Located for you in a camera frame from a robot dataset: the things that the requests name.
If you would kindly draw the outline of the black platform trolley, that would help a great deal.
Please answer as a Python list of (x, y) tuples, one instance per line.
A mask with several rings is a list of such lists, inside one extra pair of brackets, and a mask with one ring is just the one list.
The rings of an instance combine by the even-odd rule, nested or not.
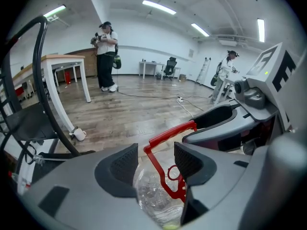
[[(21, 70), (15, 77), (12, 77), (9, 52), (18, 40), (36, 24), (39, 25), (39, 31), (33, 50), (32, 64)], [(22, 150), (17, 163), (18, 169), (20, 169), (22, 159), (25, 155), (29, 156), (32, 162), (41, 160), (37, 153), (32, 154), (28, 149), (32, 141), (58, 138), (71, 153), (72, 157), (81, 156), (81, 153), (68, 140), (56, 121), (45, 93), (43, 81), (46, 81), (47, 89), (59, 117), (73, 136), (76, 128), (69, 120), (60, 101), (54, 83), (53, 69), (64, 66), (65, 64), (79, 66), (85, 99), (90, 103), (91, 97), (85, 76), (84, 57), (75, 55), (43, 56), (42, 49), (47, 26), (48, 21), (45, 16), (38, 16), (32, 19), (4, 45), (3, 51), (0, 52), (0, 86), (3, 87), (6, 97), (4, 101), (0, 99), (0, 114), (3, 117), (3, 123), (8, 128), (3, 142), (0, 143), (0, 152), (4, 151), (9, 138), (14, 137)], [(15, 86), (20, 85), (29, 77), (33, 77), (34, 79), (38, 103), (23, 109), (18, 101)]]

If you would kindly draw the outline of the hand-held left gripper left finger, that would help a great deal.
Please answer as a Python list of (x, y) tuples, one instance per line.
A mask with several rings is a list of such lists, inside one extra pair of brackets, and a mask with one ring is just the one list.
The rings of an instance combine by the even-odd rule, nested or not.
[(63, 162), (21, 197), (47, 230), (160, 230), (140, 208), (133, 177), (138, 145)]

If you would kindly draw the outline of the metal ladder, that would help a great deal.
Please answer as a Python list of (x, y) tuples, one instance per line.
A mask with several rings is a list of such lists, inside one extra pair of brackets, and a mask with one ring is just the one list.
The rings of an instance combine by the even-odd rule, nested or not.
[(197, 79), (196, 79), (196, 83), (198, 84), (203, 84), (204, 81), (205, 81), (205, 78), (206, 78), (206, 75), (207, 75), (207, 72), (208, 72), (208, 69), (210, 67), (210, 63), (211, 63), (211, 58), (205, 58), (205, 61), (204, 61), (204, 64), (197, 76)]

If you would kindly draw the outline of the black office chair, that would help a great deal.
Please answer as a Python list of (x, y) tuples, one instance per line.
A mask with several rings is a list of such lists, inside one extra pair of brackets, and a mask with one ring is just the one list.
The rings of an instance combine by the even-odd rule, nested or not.
[(177, 65), (176, 58), (170, 57), (164, 69), (163, 80), (165, 79), (172, 80), (176, 65)]

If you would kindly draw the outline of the ceiling light tube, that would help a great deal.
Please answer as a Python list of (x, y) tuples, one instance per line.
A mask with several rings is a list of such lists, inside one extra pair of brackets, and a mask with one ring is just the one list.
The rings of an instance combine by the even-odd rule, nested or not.
[(56, 14), (57, 12), (60, 12), (60, 11), (62, 11), (64, 9), (66, 9), (66, 6), (65, 5), (61, 5), (61, 6), (57, 7), (57, 8), (55, 8), (55, 9), (47, 12), (46, 14), (44, 14), (44, 17), (46, 17), (46, 18), (51, 17), (54, 14)]
[(265, 21), (262, 19), (257, 19), (258, 31), (259, 31), (259, 41), (265, 42)]
[(152, 8), (155, 8), (155, 9), (158, 9), (158, 10), (161, 10), (161, 11), (164, 11), (166, 13), (169, 13), (171, 15), (175, 15), (177, 12), (166, 7), (166, 6), (163, 6), (163, 5), (160, 5), (158, 3), (155, 3), (155, 2), (152, 2), (152, 1), (149, 1), (149, 0), (144, 0), (142, 2), (143, 5), (146, 5), (146, 6), (149, 6), (149, 7), (152, 7)]
[(199, 27), (196, 23), (192, 23), (191, 26), (196, 29), (199, 33), (201, 33), (205, 37), (209, 37), (210, 35), (204, 31), (201, 27)]

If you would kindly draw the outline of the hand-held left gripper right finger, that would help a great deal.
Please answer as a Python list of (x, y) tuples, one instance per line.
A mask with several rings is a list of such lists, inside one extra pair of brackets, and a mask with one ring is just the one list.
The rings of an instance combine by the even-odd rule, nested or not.
[(186, 183), (182, 226), (238, 226), (260, 179), (266, 146), (252, 156), (174, 143)]

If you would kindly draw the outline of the wooden table white legs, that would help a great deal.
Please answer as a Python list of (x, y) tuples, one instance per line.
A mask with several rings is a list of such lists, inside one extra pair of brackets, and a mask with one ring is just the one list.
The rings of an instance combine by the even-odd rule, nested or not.
[(39, 85), (42, 85), (42, 80), (46, 80), (47, 89), (49, 90), (52, 103), (69, 133), (72, 133), (76, 127), (74, 127), (68, 118), (60, 101), (57, 86), (54, 82), (53, 70), (60, 68), (61, 66), (78, 64), (80, 67), (84, 95), (86, 101), (89, 103), (91, 101), (91, 97), (88, 91), (85, 75), (84, 58), (84, 56), (78, 55), (45, 55), (38, 60), (36, 65), (28, 65), (13, 77), (13, 84), (15, 86), (22, 84), (29, 78), (33, 78), (36, 88), (38, 88)]

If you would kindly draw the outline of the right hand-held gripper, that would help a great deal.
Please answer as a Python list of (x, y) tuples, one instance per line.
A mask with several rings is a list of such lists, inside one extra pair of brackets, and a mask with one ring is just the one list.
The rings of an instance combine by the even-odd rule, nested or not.
[(292, 124), (282, 103), (286, 97), (282, 88), (296, 69), (284, 43), (263, 51), (247, 73), (235, 81), (239, 104), (223, 104), (193, 118), (199, 130), (184, 136), (182, 142), (219, 151), (241, 146), (246, 155), (251, 155), (256, 148), (289, 132)]

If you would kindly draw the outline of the white mug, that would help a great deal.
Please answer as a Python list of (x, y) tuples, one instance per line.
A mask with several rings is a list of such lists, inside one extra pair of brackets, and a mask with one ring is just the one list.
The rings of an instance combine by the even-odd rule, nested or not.
[(87, 133), (80, 128), (75, 129), (72, 133), (69, 134), (76, 137), (78, 141), (84, 141), (87, 136)]

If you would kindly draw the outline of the white air conditioner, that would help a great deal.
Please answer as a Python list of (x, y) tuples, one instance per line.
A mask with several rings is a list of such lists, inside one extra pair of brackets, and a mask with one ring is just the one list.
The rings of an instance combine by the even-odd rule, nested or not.
[(219, 41), (219, 43), (221, 45), (224, 45), (224, 46), (232, 46), (232, 47), (236, 47), (237, 46), (237, 42), (236, 41), (223, 40), (223, 39), (219, 39), (218, 41)]

